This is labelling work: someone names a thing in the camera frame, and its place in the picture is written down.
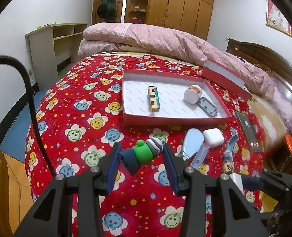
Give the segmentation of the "grey plastic plate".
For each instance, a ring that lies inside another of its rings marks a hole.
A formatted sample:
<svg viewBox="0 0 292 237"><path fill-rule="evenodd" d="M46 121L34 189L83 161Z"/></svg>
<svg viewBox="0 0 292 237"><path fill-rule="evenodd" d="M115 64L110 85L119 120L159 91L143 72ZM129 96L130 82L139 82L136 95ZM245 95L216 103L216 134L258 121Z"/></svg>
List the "grey plastic plate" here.
<svg viewBox="0 0 292 237"><path fill-rule="evenodd" d="M206 97L201 97L197 101L197 105L209 116L216 117L218 110L217 107Z"/></svg>

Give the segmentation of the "white orange cream jar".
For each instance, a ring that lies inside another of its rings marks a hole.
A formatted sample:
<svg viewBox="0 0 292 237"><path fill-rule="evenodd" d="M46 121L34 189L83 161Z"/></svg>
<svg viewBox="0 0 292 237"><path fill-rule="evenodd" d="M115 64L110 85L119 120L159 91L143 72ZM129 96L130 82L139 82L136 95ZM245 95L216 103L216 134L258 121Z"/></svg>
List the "white orange cream jar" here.
<svg viewBox="0 0 292 237"><path fill-rule="evenodd" d="M191 85L184 92L184 100L189 104L196 104L202 95L202 89L198 85Z"/></svg>

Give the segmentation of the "wooden puzzle block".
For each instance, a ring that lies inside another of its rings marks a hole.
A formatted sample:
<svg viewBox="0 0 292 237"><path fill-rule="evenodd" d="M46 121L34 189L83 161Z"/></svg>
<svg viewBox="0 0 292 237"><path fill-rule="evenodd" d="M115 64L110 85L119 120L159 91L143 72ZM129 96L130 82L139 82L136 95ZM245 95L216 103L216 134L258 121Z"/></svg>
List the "wooden puzzle block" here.
<svg viewBox="0 0 292 237"><path fill-rule="evenodd" d="M160 108L158 108L156 104L156 99L154 95L154 87L155 86L149 86L149 89L148 89L149 105L150 105L151 112L158 112Z"/></svg>

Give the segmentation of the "green lighter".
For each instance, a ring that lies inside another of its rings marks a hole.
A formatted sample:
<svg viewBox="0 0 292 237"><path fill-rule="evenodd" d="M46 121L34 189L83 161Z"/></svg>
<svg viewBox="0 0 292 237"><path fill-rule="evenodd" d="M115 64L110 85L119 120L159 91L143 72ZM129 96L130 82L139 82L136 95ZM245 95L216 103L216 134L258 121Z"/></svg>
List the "green lighter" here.
<svg viewBox="0 0 292 237"><path fill-rule="evenodd" d="M154 95L155 95L157 107L160 108L160 100L159 100L159 94L158 94L157 87L154 87Z"/></svg>

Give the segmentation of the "wooden chess piece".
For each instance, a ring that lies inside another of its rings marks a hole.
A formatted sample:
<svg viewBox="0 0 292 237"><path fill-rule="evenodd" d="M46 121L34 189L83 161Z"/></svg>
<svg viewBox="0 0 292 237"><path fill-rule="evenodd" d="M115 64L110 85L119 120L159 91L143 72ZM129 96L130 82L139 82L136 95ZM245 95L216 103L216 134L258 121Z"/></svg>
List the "wooden chess piece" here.
<svg viewBox="0 0 292 237"><path fill-rule="evenodd" d="M223 173L231 174L235 172L234 165L232 162L225 162L222 167Z"/></svg>

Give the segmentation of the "black smartphone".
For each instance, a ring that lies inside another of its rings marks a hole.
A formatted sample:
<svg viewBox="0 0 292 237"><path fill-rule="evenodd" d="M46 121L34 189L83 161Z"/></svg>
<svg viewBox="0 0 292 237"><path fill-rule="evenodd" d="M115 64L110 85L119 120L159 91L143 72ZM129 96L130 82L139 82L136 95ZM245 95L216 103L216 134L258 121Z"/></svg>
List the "black smartphone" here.
<svg viewBox="0 0 292 237"><path fill-rule="evenodd" d="M253 130L252 124L249 120L249 117L247 114L236 111L235 112L236 118L240 122L240 125L242 127L242 130L245 134L247 143L249 145L251 152L262 152L262 145L256 138L256 134Z"/></svg>

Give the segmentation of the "red box lid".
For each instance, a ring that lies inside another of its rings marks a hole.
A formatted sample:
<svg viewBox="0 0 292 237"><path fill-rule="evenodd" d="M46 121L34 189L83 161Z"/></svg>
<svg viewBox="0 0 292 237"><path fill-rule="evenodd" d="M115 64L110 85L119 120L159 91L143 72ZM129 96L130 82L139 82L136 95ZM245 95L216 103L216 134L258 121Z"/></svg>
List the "red box lid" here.
<svg viewBox="0 0 292 237"><path fill-rule="evenodd" d="M248 101L252 97L251 93L245 87L245 81L232 70L227 69L214 60L206 60L202 69L202 76L234 93L245 101Z"/></svg>

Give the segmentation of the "dark wooden headboard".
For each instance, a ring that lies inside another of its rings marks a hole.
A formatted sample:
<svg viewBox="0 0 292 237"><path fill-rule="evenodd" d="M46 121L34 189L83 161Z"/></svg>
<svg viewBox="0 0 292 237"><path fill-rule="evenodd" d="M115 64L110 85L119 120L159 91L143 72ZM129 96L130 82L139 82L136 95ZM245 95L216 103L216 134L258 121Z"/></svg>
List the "dark wooden headboard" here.
<svg viewBox="0 0 292 237"><path fill-rule="evenodd" d="M263 45L234 39L228 40L226 51L264 70L292 105L292 66L286 59Z"/></svg>

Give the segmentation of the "red smiley flower blanket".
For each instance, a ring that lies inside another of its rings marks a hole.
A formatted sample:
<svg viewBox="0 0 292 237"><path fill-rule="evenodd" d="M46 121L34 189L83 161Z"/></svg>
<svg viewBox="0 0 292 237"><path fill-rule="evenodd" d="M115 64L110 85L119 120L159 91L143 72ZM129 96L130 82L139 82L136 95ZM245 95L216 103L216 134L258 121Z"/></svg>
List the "red smiley flower blanket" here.
<svg viewBox="0 0 292 237"><path fill-rule="evenodd" d="M162 71L199 77L200 67L175 63L151 55L97 55L84 58L45 94L36 118L44 149L55 173L74 176L95 166L108 155L115 143L131 148L138 140L156 137L171 145L175 155L181 151L186 126L124 126L122 84L123 71L137 69ZM210 82L227 109L246 113L255 128L257 139L266 148L268 136L259 117L245 101L232 92ZM251 152L240 122L230 119L217 125L225 143L212 149L199 171L219 176L223 171L223 153L232 135L234 167L237 172L255 176L262 171L264 152ZM34 201L52 180L48 166L37 145L32 123L26 138L25 169ZM130 176L119 167L114 188L106 198L99 197L105 236L178 236L184 198L164 183L167 174L162 156L151 165L142 166Z"/></svg>

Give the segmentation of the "red shallow box tray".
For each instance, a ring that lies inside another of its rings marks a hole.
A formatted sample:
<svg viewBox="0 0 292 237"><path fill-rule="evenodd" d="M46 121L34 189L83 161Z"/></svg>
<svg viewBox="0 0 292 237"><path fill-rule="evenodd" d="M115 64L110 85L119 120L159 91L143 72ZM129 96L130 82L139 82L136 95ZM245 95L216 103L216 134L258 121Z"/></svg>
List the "red shallow box tray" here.
<svg viewBox="0 0 292 237"><path fill-rule="evenodd" d="M217 108L216 116L185 101L184 92L191 85L202 89L202 97ZM158 91L160 109L157 112L150 109L150 86ZM124 70L122 102L124 125L217 125L232 118L221 97L206 80L176 73Z"/></svg>

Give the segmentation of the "pink quilt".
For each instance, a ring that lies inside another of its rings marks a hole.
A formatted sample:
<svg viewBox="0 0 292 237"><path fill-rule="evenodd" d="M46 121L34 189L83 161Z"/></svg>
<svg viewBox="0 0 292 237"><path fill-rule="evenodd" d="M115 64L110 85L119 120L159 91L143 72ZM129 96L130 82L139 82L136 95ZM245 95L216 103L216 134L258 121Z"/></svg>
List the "pink quilt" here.
<svg viewBox="0 0 292 237"><path fill-rule="evenodd" d="M203 66L208 59L212 59L236 73L245 81L249 91L270 102L285 126L292 128L292 105L264 70L233 54L220 51L201 38L175 29L131 23L94 24L84 30L82 37L78 49L80 58L111 51L116 45L122 44L197 66Z"/></svg>

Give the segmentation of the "beige shelf unit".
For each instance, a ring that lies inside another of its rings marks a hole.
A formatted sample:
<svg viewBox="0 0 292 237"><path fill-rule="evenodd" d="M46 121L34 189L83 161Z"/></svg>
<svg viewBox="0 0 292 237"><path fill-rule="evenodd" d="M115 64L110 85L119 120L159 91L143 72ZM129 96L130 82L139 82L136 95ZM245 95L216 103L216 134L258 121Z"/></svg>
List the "beige shelf unit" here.
<svg viewBox="0 0 292 237"><path fill-rule="evenodd" d="M51 24L26 34L39 89L48 90L59 81L59 64L67 59L80 61L78 49L86 28L86 23Z"/></svg>

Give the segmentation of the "wooden wardrobe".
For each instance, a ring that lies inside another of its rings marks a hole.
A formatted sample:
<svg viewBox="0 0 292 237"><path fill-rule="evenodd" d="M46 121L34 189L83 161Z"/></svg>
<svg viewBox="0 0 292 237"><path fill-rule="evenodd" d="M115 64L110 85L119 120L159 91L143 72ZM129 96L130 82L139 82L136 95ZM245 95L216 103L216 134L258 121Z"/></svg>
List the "wooden wardrobe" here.
<svg viewBox="0 0 292 237"><path fill-rule="evenodd" d="M103 22L93 0L92 24ZM114 22L143 23L181 30L207 39L214 0L115 0Z"/></svg>

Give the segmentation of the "dark hanging jacket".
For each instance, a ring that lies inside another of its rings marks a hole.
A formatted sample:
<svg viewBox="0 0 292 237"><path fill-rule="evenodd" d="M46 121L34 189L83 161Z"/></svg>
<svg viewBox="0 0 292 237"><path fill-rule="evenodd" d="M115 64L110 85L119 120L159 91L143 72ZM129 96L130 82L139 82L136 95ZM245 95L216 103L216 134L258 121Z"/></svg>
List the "dark hanging jacket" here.
<svg viewBox="0 0 292 237"><path fill-rule="evenodd" d="M101 0L97 8L97 15L107 23L115 22L116 18L116 0Z"/></svg>

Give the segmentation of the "framed wall picture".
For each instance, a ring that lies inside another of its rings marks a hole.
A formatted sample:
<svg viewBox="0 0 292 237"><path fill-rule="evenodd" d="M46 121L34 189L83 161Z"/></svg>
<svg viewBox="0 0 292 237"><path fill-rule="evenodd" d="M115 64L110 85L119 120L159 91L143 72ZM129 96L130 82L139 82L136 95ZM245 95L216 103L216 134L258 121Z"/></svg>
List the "framed wall picture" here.
<svg viewBox="0 0 292 237"><path fill-rule="evenodd" d="M271 0L266 0L266 26L292 37L290 23Z"/></svg>

